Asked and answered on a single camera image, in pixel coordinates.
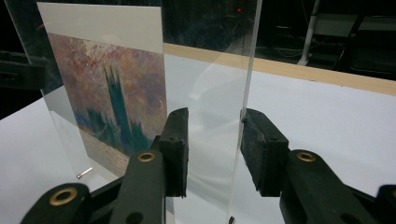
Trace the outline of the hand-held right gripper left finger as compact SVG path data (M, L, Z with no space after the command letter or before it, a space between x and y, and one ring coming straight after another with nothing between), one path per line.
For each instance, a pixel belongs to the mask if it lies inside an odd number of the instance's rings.
M183 107L168 115L156 148L163 155L166 197L185 197L189 162L189 110Z

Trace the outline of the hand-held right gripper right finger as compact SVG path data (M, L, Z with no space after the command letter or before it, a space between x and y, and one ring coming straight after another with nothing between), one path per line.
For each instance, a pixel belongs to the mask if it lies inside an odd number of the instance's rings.
M242 123L241 152L254 186L262 197L278 197L289 140L260 111L248 108Z

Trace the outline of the clear acrylic photo frame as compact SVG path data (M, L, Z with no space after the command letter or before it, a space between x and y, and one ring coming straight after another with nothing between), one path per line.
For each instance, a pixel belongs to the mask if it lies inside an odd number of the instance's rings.
M45 59L50 77L37 105L0 121L0 224L18 222L34 199L76 175L46 101L63 83L39 3L161 8L166 119L174 110L189 110L187 190L177 207L192 211L200 224L225 224L260 0L245 13L232 0L6 0L28 59ZM130 156L112 224L164 223L164 164L156 148L162 132Z

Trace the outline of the painting print card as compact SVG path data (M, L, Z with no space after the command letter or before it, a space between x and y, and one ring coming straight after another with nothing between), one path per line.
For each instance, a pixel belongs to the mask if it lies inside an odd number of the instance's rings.
M162 10L39 3L62 87L46 101L76 174L121 176L167 117Z

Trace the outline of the white metal stand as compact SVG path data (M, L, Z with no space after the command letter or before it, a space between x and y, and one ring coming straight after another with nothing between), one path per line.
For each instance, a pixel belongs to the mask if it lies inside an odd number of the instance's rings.
M303 52L301 55L301 58L299 62L297 62L298 65L306 66L309 62L309 50L311 47L313 35L316 29L316 23L318 20L318 10L320 6L321 0L315 0L311 15L310 15L310 20L307 26L307 32L304 40L304 48Z

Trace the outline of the metal frame post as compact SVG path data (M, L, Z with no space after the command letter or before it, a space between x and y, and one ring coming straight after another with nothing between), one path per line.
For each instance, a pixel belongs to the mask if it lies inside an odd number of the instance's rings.
M91 170L92 170L92 167L88 168L87 170L85 170L85 171L83 171L83 172L77 174L77 175L76 175L76 178L77 178L78 180L80 180L82 177L84 177L86 174L88 174Z

